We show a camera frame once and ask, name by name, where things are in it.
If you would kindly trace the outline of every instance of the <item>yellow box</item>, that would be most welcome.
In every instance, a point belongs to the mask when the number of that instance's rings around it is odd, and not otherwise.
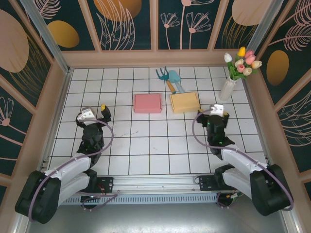
[[[194,112],[200,109],[197,93],[188,92],[171,95],[173,113]]]

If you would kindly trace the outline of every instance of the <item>yellow handle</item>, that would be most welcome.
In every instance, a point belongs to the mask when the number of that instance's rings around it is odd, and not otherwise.
[[[173,87],[173,85],[171,84],[171,82],[167,80],[166,83],[167,83],[167,86],[169,87],[169,89],[171,90],[171,92],[172,92],[173,94],[176,94],[175,88]]]

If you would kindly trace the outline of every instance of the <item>pink box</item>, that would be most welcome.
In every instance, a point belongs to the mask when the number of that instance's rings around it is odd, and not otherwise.
[[[161,94],[135,94],[134,112],[135,113],[161,113]]]

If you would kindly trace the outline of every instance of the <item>white tile floor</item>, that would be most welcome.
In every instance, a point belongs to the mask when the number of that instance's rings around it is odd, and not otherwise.
[[[192,137],[191,124],[196,112],[173,114],[170,92],[163,80],[151,68],[76,69],[64,104],[64,109],[50,158],[49,168],[56,167],[77,151],[82,129],[75,117],[84,106],[92,106],[100,117],[100,105],[106,104],[112,113],[115,139],[93,167],[98,175],[153,175],[211,173],[226,164],[200,146]],[[168,67],[180,74],[186,91],[199,95],[201,108],[224,104],[230,114],[226,134],[249,155],[265,162],[259,136],[241,80],[232,98],[218,98],[226,76],[226,67]],[[161,93],[162,113],[135,114],[133,95]],[[199,139],[206,131],[195,125]],[[104,127],[104,141],[111,134]]]

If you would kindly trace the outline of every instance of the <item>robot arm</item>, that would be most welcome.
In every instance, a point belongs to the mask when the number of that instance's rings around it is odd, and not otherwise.
[[[109,109],[102,105],[103,118],[98,120],[108,123],[111,121]],[[32,218],[40,223],[47,223],[55,214],[58,206],[67,198],[78,191],[93,192],[97,183],[97,173],[90,169],[99,160],[100,151],[104,147],[102,124],[93,123],[96,120],[95,113],[91,108],[84,108],[76,118],[76,123],[83,128],[82,142],[77,153],[71,158],[71,162],[65,166],[54,167],[45,172],[34,171],[30,174],[27,182],[17,200],[15,211],[28,216],[31,201],[40,183],[51,175],[40,189],[32,211]],[[81,157],[96,153],[90,157]]]
[[[229,114],[224,112],[224,106],[215,104],[210,108],[209,115],[200,115],[197,122],[207,128],[207,141],[210,146],[224,147],[224,149],[211,148],[212,153],[230,165],[215,170],[217,184],[226,184],[240,190],[247,195],[256,209],[264,216],[281,210],[290,205],[290,201],[281,187],[265,172],[262,167],[269,170],[289,191],[282,169],[278,165],[251,162],[238,153],[240,150],[233,141],[225,136],[225,128]]]

